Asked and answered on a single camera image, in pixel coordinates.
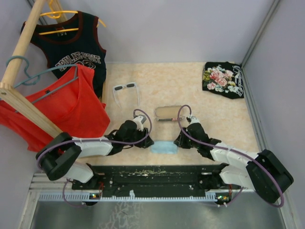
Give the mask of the white frame sunglasses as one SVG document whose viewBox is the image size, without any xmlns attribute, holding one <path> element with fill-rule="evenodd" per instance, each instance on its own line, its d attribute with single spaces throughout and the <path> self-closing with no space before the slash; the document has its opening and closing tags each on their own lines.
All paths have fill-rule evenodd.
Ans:
<svg viewBox="0 0 305 229">
<path fill-rule="evenodd" d="M 112 88 L 112 94 L 114 97 L 114 100 L 116 102 L 116 104 L 122 109 L 122 106 L 120 104 L 120 101 L 118 99 L 117 93 L 119 91 L 125 90 L 125 89 L 135 89 L 136 93 L 137 93 L 137 105 L 140 105 L 140 89 L 139 86 L 137 85 L 136 82 L 130 82 L 127 84 L 120 84 L 120 85 L 116 85 Z"/>
</svg>

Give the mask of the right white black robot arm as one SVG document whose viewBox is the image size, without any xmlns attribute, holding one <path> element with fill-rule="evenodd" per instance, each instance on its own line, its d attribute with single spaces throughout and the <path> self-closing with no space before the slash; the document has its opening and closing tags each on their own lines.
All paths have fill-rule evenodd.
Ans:
<svg viewBox="0 0 305 229">
<path fill-rule="evenodd" d="M 195 148 L 202 156 L 220 162 L 224 168 L 213 176 L 213 184 L 225 188 L 228 184 L 254 190 L 263 200 L 275 203 L 294 182 L 292 175 L 276 155 L 267 149 L 247 152 L 229 147 L 210 138 L 199 122 L 182 128 L 174 144 L 180 148 Z"/>
</svg>

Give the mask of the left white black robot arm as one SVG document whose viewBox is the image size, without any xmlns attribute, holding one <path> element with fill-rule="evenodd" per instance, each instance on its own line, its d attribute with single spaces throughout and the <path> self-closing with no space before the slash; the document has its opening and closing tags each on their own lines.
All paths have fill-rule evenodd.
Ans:
<svg viewBox="0 0 305 229">
<path fill-rule="evenodd" d="M 112 156 L 125 146 L 148 148 L 154 144 L 149 134 L 151 129 L 143 127 L 138 116 L 125 121 L 118 130 L 99 138 L 77 138 L 63 132 L 55 137 L 36 155 L 38 167 L 50 181 L 60 178 L 74 179 L 89 189 L 99 184 L 90 165 L 76 162 L 78 158 L 90 156 Z"/>
</svg>

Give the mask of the yellow clothes hanger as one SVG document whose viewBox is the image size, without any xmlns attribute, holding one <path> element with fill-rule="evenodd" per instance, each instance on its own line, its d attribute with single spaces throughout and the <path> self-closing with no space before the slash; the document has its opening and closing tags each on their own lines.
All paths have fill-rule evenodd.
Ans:
<svg viewBox="0 0 305 229">
<path fill-rule="evenodd" d="M 58 10 L 47 13 L 42 13 L 41 16 L 49 16 L 57 14 L 56 20 L 61 20 L 58 23 L 48 25 L 37 25 L 34 30 L 34 35 L 45 39 L 52 39 L 55 36 L 64 37 L 65 39 L 76 40 L 85 35 L 93 37 L 96 35 L 100 26 L 106 28 L 98 16 L 79 10 Z"/>
</svg>

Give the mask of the black floral folded shirt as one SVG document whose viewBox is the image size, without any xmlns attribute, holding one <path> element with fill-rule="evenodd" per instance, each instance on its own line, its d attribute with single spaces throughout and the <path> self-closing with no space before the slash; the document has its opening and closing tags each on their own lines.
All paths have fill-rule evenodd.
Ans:
<svg viewBox="0 0 305 229">
<path fill-rule="evenodd" d="M 206 62 L 203 67 L 202 90 L 229 99 L 244 98 L 241 66 L 230 62 Z"/>
</svg>

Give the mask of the navy basketball tank top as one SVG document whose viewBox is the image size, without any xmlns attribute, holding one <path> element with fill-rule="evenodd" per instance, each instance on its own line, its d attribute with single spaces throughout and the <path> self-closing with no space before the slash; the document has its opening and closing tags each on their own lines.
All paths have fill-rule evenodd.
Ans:
<svg viewBox="0 0 305 229">
<path fill-rule="evenodd" d="M 37 25 L 31 43 L 42 50 L 48 68 L 80 64 L 93 69 L 93 89 L 101 97 L 106 80 L 106 50 L 98 40 L 98 23 L 97 16 L 78 11 L 65 22 Z"/>
</svg>

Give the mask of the light blue cleaning cloth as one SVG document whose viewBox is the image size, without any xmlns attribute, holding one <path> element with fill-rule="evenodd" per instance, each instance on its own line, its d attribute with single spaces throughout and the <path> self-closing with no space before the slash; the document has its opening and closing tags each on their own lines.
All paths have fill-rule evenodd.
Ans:
<svg viewBox="0 0 305 229">
<path fill-rule="evenodd" d="M 155 141 L 150 146 L 150 151 L 155 154 L 174 155 L 178 153 L 178 146 L 173 141 Z"/>
</svg>

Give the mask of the newspaper print glasses case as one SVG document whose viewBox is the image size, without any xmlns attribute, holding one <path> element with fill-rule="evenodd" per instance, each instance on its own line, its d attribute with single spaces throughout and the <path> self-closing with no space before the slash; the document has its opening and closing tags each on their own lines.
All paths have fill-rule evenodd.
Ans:
<svg viewBox="0 0 305 229">
<path fill-rule="evenodd" d="M 157 121 L 178 121 L 185 118 L 184 115 L 178 116 L 178 111 L 181 105 L 172 106 L 159 106 L 155 109 L 154 113 Z"/>
</svg>

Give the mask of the red tank top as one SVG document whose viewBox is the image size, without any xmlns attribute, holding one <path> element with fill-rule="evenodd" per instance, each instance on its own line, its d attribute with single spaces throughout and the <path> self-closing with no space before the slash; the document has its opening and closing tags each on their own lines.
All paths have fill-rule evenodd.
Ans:
<svg viewBox="0 0 305 229">
<path fill-rule="evenodd" d="M 93 90 L 94 70 L 71 67 L 49 87 L 27 96 L 30 102 L 62 131 L 71 136 L 95 138 L 104 135 L 110 118 Z M 0 103 L 0 123 L 20 135 L 28 150 L 39 152 L 53 138 L 6 102 Z"/>
</svg>

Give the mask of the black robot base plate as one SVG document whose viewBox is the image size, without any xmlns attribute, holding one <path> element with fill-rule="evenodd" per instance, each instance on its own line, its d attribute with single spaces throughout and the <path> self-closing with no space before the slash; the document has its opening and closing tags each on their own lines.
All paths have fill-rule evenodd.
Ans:
<svg viewBox="0 0 305 229">
<path fill-rule="evenodd" d="M 92 166 L 91 181 L 72 181 L 73 190 L 99 190 L 103 197 L 137 198 L 204 197 L 210 190 L 239 189 L 220 178 L 223 165 Z"/>
</svg>

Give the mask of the blue grey clothes hanger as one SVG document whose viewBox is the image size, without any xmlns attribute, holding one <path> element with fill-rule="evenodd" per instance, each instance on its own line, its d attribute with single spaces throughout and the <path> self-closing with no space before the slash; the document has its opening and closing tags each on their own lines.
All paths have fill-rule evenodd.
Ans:
<svg viewBox="0 0 305 229">
<path fill-rule="evenodd" d="M 76 81 L 76 80 L 78 79 L 78 65 L 76 65 L 76 64 L 64 64 L 63 66 L 57 66 L 57 67 L 48 68 L 48 69 L 46 69 L 46 70 L 44 70 L 44 71 L 42 71 L 42 72 L 40 72 L 40 73 L 38 73 L 38 74 L 35 74 L 35 75 L 29 75 L 28 72 L 27 72 L 27 70 L 28 70 L 28 68 L 29 68 L 29 66 L 30 66 L 30 62 L 29 62 L 29 60 L 28 60 L 27 58 L 25 58 L 25 57 L 23 57 L 23 56 L 15 55 L 15 56 L 10 57 L 10 58 L 6 61 L 6 67 L 8 67 L 9 63 L 10 63 L 12 60 L 15 60 L 15 59 L 21 59 L 22 61 L 25 61 L 25 62 L 26 62 L 26 66 L 24 67 L 24 70 L 23 70 L 23 71 L 24 71 L 25 75 L 26 75 L 28 78 L 27 78 L 26 80 L 21 81 L 20 83 L 16 84 L 16 85 L 14 86 L 14 88 L 17 88 L 17 87 L 19 87 L 19 86 L 21 86 L 21 85 L 25 85 L 25 86 L 32 86 L 32 85 L 35 85 L 35 84 L 37 84 L 37 83 L 40 81 L 41 75 L 46 74 L 46 73 L 48 73 L 48 72 L 55 71 L 55 70 L 60 69 L 60 68 L 63 68 L 63 67 L 70 67 L 71 69 L 72 69 L 72 67 L 75 68 L 75 70 L 74 70 L 74 75 L 73 75 L 73 78 L 72 78 L 71 80 L 69 80 L 68 82 L 62 84 L 61 86 L 59 86 L 59 87 L 57 87 L 57 88 L 55 88 L 54 90 L 45 93 L 43 96 L 41 96 L 41 97 L 39 97 L 38 99 L 36 99 L 36 100 L 34 100 L 33 102 L 31 102 L 32 104 L 37 103 L 38 101 L 40 101 L 40 100 L 46 98 L 47 96 L 49 96 L 49 95 L 51 95 L 51 94 L 57 92 L 57 91 L 60 90 L 61 88 L 65 87 L 65 86 L 67 86 L 67 85 L 69 85 L 69 84 L 71 84 L 72 82 L 74 82 L 74 81 Z"/>
</svg>

